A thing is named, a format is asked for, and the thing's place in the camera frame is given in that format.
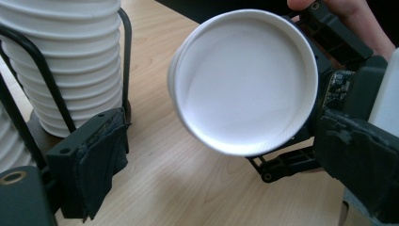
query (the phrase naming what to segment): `ribbed cup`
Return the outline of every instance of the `ribbed cup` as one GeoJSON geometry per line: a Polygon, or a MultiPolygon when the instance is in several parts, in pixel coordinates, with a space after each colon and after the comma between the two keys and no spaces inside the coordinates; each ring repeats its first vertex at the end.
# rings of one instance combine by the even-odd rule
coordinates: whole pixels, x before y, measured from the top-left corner
{"type": "MultiPolygon", "coordinates": [[[[0,23],[23,33],[43,53],[76,127],[121,106],[120,0],[0,0],[0,23]]],[[[70,132],[32,58],[2,38],[41,126],[70,132]]]]}

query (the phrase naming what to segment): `black plastic part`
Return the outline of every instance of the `black plastic part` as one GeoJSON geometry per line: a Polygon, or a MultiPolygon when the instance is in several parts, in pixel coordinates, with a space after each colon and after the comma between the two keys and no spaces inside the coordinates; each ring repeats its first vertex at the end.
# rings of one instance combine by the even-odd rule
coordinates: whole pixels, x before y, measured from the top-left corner
{"type": "Polygon", "coordinates": [[[0,203],[2,226],[57,225],[36,167],[0,173],[0,203]]]}
{"type": "Polygon", "coordinates": [[[358,65],[373,54],[337,16],[320,0],[308,7],[301,17],[310,36],[343,65],[358,65]]]}
{"type": "Polygon", "coordinates": [[[275,182],[282,177],[292,176],[301,171],[320,168],[320,164],[314,159],[311,147],[282,153],[268,161],[262,156],[248,158],[248,160],[266,183],[275,182]]]}
{"type": "Polygon", "coordinates": [[[126,12],[120,8],[118,14],[123,22],[124,28],[124,49],[123,49],[123,90],[122,90],[122,106],[124,111],[127,114],[130,121],[130,108],[129,108],[129,101],[128,101],[128,93],[129,93],[129,73],[130,73],[130,55],[132,49],[132,25],[130,23],[130,19],[126,12]]]}
{"type": "Polygon", "coordinates": [[[94,214],[89,212],[90,206],[87,206],[88,197],[84,197],[85,184],[88,181],[82,181],[82,179],[91,180],[96,179],[96,184],[88,186],[93,187],[93,192],[89,194],[90,198],[94,196],[94,204],[97,208],[100,208],[106,193],[108,190],[103,191],[102,186],[107,186],[106,189],[110,189],[104,178],[102,178],[102,172],[108,173],[110,170],[114,173],[113,159],[107,158],[103,153],[114,153],[120,152],[120,149],[127,153],[127,135],[125,131],[122,134],[117,134],[116,137],[112,137],[112,140],[116,140],[119,143],[112,147],[107,147],[109,143],[103,145],[97,145],[98,142],[104,142],[103,137],[112,134],[114,126],[122,126],[124,124],[124,113],[123,108],[115,108],[97,116],[94,116],[78,130],[70,134],[68,137],[59,142],[52,150],[46,154],[46,159],[50,172],[56,177],[61,183],[64,191],[65,201],[61,205],[61,210],[64,218],[86,218],[90,216],[94,218],[94,214]],[[114,124],[115,118],[121,118],[123,121],[114,124]],[[96,146],[93,153],[87,153],[87,149],[92,146],[96,146]],[[96,161],[97,167],[91,169],[82,170],[82,162],[88,159],[88,161],[96,161]],[[82,175],[91,174],[92,178],[83,177],[82,175]]]}
{"type": "Polygon", "coordinates": [[[399,137],[326,110],[314,141],[320,165],[384,223],[399,222],[399,137]]]}
{"type": "Polygon", "coordinates": [[[370,57],[352,76],[342,111],[350,116],[368,120],[376,95],[387,69],[388,62],[382,56],[370,57]]]}

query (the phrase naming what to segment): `paper cup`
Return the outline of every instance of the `paper cup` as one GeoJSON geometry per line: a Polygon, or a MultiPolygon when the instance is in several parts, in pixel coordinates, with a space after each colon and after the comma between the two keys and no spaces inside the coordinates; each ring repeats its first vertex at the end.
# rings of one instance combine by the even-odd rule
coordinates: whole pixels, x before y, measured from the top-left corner
{"type": "Polygon", "coordinates": [[[188,131],[240,156],[271,152],[293,137],[311,113],[317,82],[300,31],[255,9],[200,25],[168,71],[170,97],[188,131]]]}
{"type": "MultiPolygon", "coordinates": [[[[119,9],[120,0],[0,0],[0,22],[43,53],[77,128],[121,106],[119,9]]],[[[40,124],[66,137],[69,130],[34,60],[21,46],[2,40],[40,124]]]]}
{"type": "Polygon", "coordinates": [[[0,172],[21,166],[34,166],[11,118],[0,103],[0,172]]]}

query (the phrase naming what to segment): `cup rim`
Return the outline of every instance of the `cup rim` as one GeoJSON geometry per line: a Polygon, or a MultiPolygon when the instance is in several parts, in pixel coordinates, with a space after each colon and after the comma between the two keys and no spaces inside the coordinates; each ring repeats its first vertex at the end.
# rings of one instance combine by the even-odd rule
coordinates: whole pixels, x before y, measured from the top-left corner
{"type": "Polygon", "coordinates": [[[198,138],[200,141],[202,141],[204,144],[211,147],[212,149],[225,154],[240,156],[254,156],[272,152],[276,148],[287,142],[291,137],[293,137],[311,114],[311,110],[313,108],[314,100],[317,94],[318,83],[315,58],[313,56],[309,43],[302,35],[302,33],[288,21],[281,18],[279,15],[257,9],[240,9],[221,14],[214,17],[210,22],[201,24],[193,33],[194,35],[189,36],[188,40],[184,42],[183,48],[177,53],[177,59],[172,62],[175,65],[170,66],[170,72],[172,73],[172,75],[170,75],[172,76],[170,81],[171,85],[169,88],[171,89],[170,95],[173,103],[175,104],[175,108],[177,109],[177,115],[182,121],[183,125],[186,127],[186,129],[194,137],[198,138]],[[189,114],[187,113],[189,110],[185,108],[188,102],[188,99],[186,98],[187,95],[181,94],[182,90],[184,89],[184,84],[182,84],[181,81],[184,79],[185,76],[187,76],[187,74],[182,73],[184,63],[187,62],[189,57],[195,55],[190,52],[190,46],[194,45],[196,41],[199,41],[204,34],[217,32],[217,29],[221,27],[224,23],[228,23],[231,20],[243,18],[260,20],[262,23],[273,25],[273,27],[279,29],[280,32],[288,36],[291,41],[295,41],[295,45],[299,49],[299,57],[306,58],[306,60],[303,60],[303,63],[305,64],[307,73],[309,73],[309,75],[307,75],[308,77],[306,78],[310,80],[309,85],[311,89],[306,90],[306,101],[304,101],[303,105],[298,109],[297,116],[295,116],[294,119],[290,120],[291,124],[287,128],[283,129],[279,135],[275,136],[274,140],[255,140],[254,142],[248,143],[245,143],[245,141],[243,141],[243,145],[237,145],[237,143],[219,141],[212,136],[204,134],[204,132],[201,131],[198,127],[199,122],[193,123],[190,120],[190,117],[187,116],[189,114]]]}

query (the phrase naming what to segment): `white cup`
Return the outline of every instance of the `white cup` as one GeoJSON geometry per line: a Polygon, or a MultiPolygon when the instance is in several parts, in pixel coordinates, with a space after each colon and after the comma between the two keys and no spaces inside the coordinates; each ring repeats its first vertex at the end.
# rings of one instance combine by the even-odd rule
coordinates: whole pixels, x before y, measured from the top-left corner
{"type": "Polygon", "coordinates": [[[301,32],[256,9],[201,24],[168,71],[170,97],[187,130],[240,156],[271,152],[292,138],[311,113],[317,82],[301,32]]]}

